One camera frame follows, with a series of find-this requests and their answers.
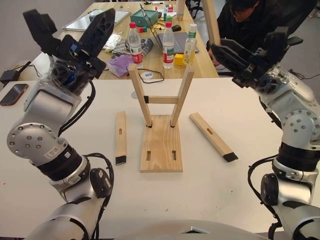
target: black cable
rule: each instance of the black cable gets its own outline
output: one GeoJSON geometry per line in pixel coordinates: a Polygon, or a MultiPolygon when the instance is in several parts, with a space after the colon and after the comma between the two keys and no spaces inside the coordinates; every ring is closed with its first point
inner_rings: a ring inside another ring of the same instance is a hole
{"type": "Polygon", "coordinates": [[[274,240],[276,229],[281,227],[282,227],[282,224],[279,220],[276,223],[272,223],[271,226],[269,227],[268,239],[274,240]]]}
{"type": "Polygon", "coordinates": [[[88,110],[88,108],[90,107],[90,105],[94,101],[95,96],[96,96],[96,88],[95,88],[92,80],[90,80],[89,83],[91,85],[90,96],[87,97],[87,100],[82,105],[82,107],[64,125],[61,126],[59,133],[58,133],[58,136],[60,136],[65,130],[67,130],[73,124],[75,124],[75,122],[78,121],[83,116],[83,114],[85,114],[85,112],[88,110]]]}
{"type": "Polygon", "coordinates": [[[290,69],[289,72],[292,73],[293,75],[295,75],[300,80],[308,80],[308,79],[313,79],[313,78],[315,78],[317,76],[320,76],[320,73],[319,73],[319,74],[316,74],[316,75],[314,75],[312,77],[305,77],[303,74],[301,74],[299,72],[296,72],[293,69],[290,69]]]}
{"type": "Polygon", "coordinates": [[[313,78],[315,78],[315,77],[317,77],[317,76],[320,76],[320,73],[317,74],[317,75],[314,75],[314,76],[312,76],[312,77],[306,77],[306,78],[304,78],[304,79],[313,79],[313,78]]]}
{"type": "Polygon", "coordinates": [[[145,84],[154,84],[154,83],[160,83],[160,82],[163,82],[165,80],[164,76],[162,75],[161,72],[159,71],[153,71],[153,70],[150,70],[150,69],[146,69],[146,68],[138,68],[138,73],[139,73],[139,76],[142,80],[143,83],[145,84]],[[140,73],[139,73],[139,70],[145,70],[145,71],[149,71],[149,72],[153,72],[153,73],[157,73],[157,74],[160,74],[161,76],[161,80],[157,80],[157,81],[144,81],[143,78],[141,77],[140,73]]]}
{"type": "Polygon", "coordinates": [[[278,128],[282,129],[282,124],[279,118],[277,118],[277,116],[273,113],[273,112],[268,112],[267,111],[267,105],[265,105],[262,101],[261,101],[261,97],[259,97],[259,102],[262,106],[262,108],[264,109],[264,111],[266,112],[266,114],[268,114],[268,116],[272,119],[272,123],[275,123],[275,125],[278,126],[278,128]]]}
{"type": "Polygon", "coordinates": [[[18,67],[15,67],[15,68],[11,69],[11,70],[17,70],[17,69],[20,69],[20,68],[23,68],[23,67],[33,67],[35,72],[36,72],[36,75],[38,77],[40,77],[40,74],[39,74],[39,72],[38,72],[38,70],[37,70],[37,68],[36,68],[36,66],[34,64],[18,66],[18,67]]]}
{"type": "Polygon", "coordinates": [[[103,154],[101,153],[98,153],[98,152],[95,152],[95,153],[91,153],[91,154],[88,154],[88,155],[84,155],[86,158],[88,157],[94,157],[94,158],[101,158],[101,159],[104,159],[107,167],[106,169],[109,171],[109,179],[110,179],[110,185],[111,185],[111,192],[110,192],[110,195],[108,197],[106,197],[102,203],[102,206],[101,206],[101,209],[100,209],[100,212],[98,214],[98,218],[97,218],[97,222],[96,222],[96,225],[95,225],[95,229],[93,231],[93,234],[91,236],[91,240],[98,240],[99,239],[99,221],[104,213],[104,210],[106,209],[109,201],[110,201],[110,198],[111,198],[111,193],[112,193],[112,190],[113,190],[113,187],[114,187],[114,181],[115,181],[115,173],[114,173],[114,169],[112,167],[112,164],[111,162],[109,161],[108,158],[106,158],[103,154]]]}
{"type": "Polygon", "coordinates": [[[248,183],[249,183],[250,188],[253,190],[253,192],[256,195],[256,197],[260,200],[260,204],[263,204],[272,213],[273,217],[277,219],[277,222],[273,223],[270,226],[269,231],[268,231],[268,238],[271,239],[271,240],[274,239],[274,234],[275,234],[276,229],[282,227],[282,224],[281,224],[281,221],[280,221],[276,211],[271,206],[266,205],[262,201],[260,193],[255,189],[255,187],[253,186],[253,184],[251,182],[251,175],[252,175],[252,173],[253,173],[253,171],[255,170],[256,167],[258,167],[261,164],[272,162],[272,160],[276,156],[278,156],[278,155],[276,154],[276,155],[273,155],[273,156],[269,156],[269,157],[263,158],[263,159],[261,159],[259,161],[256,161],[254,164],[249,166],[249,170],[248,170],[248,183]]]}

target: plastic bag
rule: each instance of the plastic bag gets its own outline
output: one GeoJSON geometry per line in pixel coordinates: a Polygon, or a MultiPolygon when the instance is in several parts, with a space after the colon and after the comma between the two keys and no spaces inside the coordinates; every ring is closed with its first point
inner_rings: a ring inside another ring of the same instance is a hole
{"type": "Polygon", "coordinates": [[[122,36],[120,33],[119,34],[117,34],[117,33],[111,34],[108,41],[103,46],[104,51],[106,53],[110,53],[115,48],[117,43],[119,43],[121,41],[121,38],[122,38],[122,36]]]}
{"type": "Polygon", "coordinates": [[[117,58],[110,59],[107,62],[110,73],[113,73],[117,77],[122,77],[125,74],[128,74],[129,64],[134,64],[134,60],[131,56],[121,55],[117,58]]]}

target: smartphone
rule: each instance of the smartphone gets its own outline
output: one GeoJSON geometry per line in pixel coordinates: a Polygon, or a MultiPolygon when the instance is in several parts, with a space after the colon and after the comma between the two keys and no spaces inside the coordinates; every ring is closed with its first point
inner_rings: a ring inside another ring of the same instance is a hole
{"type": "Polygon", "coordinates": [[[19,98],[24,94],[24,92],[28,89],[28,84],[16,84],[14,85],[10,91],[3,97],[0,101],[0,106],[12,106],[14,105],[19,98]]]}

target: yellow block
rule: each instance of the yellow block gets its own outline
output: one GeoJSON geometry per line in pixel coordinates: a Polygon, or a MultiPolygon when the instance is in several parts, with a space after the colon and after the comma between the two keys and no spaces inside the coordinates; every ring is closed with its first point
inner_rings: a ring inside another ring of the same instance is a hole
{"type": "Polygon", "coordinates": [[[176,54],[174,56],[174,65],[182,66],[184,63],[184,55],[183,54],[176,54]]]}

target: red bottle label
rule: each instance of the red bottle label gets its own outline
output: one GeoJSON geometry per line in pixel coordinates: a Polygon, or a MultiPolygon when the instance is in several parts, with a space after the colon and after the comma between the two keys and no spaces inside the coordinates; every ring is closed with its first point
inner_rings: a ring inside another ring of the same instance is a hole
{"type": "Polygon", "coordinates": [[[174,47],[163,46],[163,62],[171,64],[174,62],[174,47]]]}
{"type": "Polygon", "coordinates": [[[130,47],[131,56],[135,64],[142,63],[142,52],[141,46],[139,47],[130,47]]]}

